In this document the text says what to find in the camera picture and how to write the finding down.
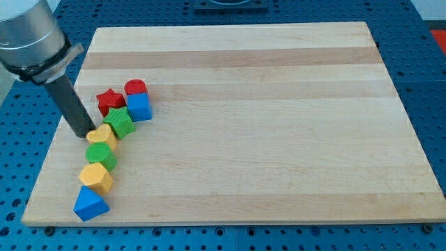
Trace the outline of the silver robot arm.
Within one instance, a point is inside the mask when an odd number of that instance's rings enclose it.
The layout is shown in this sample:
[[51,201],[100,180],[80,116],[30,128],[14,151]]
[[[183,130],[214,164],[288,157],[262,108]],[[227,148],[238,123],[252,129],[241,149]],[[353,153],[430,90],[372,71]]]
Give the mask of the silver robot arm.
[[1,64],[22,82],[52,82],[84,51],[61,29],[46,0],[1,1]]

